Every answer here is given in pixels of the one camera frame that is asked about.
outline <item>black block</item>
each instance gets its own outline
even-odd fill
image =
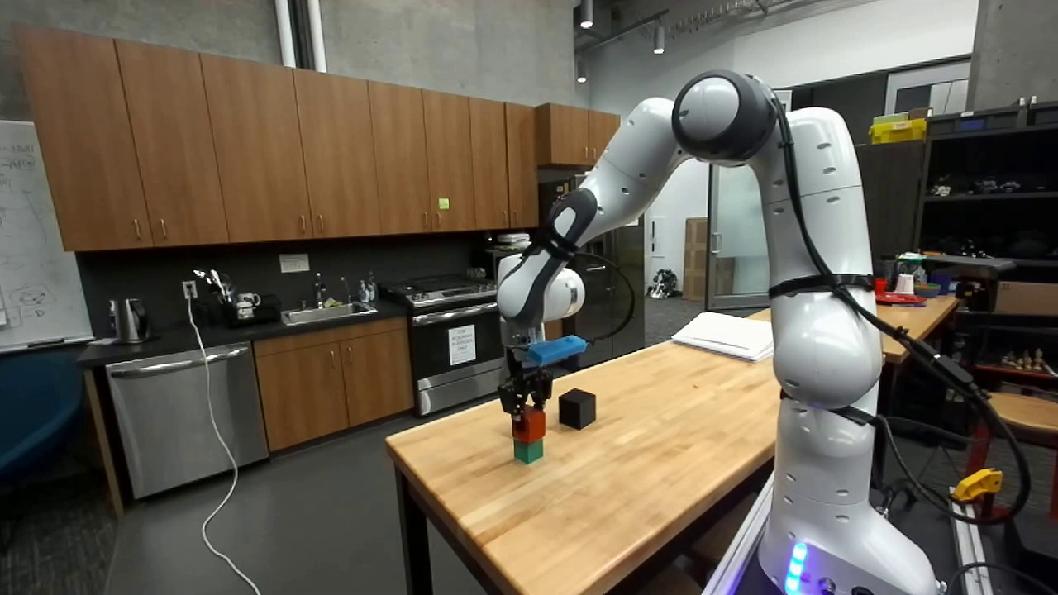
[[[593,426],[597,419],[597,394],[587,394],[587,391],[568,391],[558,397],[558,422],[567,426]]]

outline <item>wall outlet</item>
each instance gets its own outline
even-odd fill
[[[184,294],[184,302],[198,302],[198,286],[191,282],[179,282],[179,291]]]

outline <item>wooden cabinet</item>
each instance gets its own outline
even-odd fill
[[[256,344],[270,451],[415,408],[407,320],[367,320]]]
[[[370,83],[370,136],[377,168],[377,232],[431,232],[425,92]]]
[[[296,74],[203,56],[231,240],[311,237]]]
[[[503,106],[507,125],[507,225],[540,225],[540,183],[537,183],[537,115],[533,106]]]
[[[154,246],[221,246],[217,158],[195,54],[115,44]]]
[[[618,124],[613,112],[545,102],[537,108],[537,163],[590,168]]]
[[[296,74],[311,236],[373,236],[379,193],[370,138],[370,83]]]
[[[350,426],[407,412],[415,408],[403,318],[350,329],[345,357],[345,404]]]
[[[433,213],[431,228],[459,232],[474,228],[474,157],[470,157],[470,101],[451,92],[425,92],[428,125],[428,196],[425,206]]]
[[[270,451],[349,431],[342,330],[259,342],[259,384]]]
[[[114,40],[19,31],[48,178],[70,250],[148,249],[123,74]]]
[[[476,216],[470,228],[511,228],[503,102],[470,101],[470,163],[476,196]]]

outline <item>light fixture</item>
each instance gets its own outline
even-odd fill
[[[582,0],[582,31],[597,27],[597,0]]]
[[[664,27],[658,22],[655,31],[655,54],[660,56],[664,54]]]

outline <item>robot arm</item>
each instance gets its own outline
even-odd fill
[[[537,410],[549,397],[529,365],[544,320],[582,303],[582,282],[567,264],[587,240],[635,222],[684,151],[750,167],[765,196],[783,404],[762,570],[787,592],[807,583],[805,558],[825,592],[935,592],[922,549],[871,506],[872,431],[839,412],[876,412],[884,368],[881,335],[859,318],[872,314],[872,263],[850,134],[831,108],[783,112],[750,75],[709,74],[674,102],[643,102],[590,178],[557,206],[537,246],[498,264],[512,373],[498,394],[516,433],[533,412],[526,394]]]

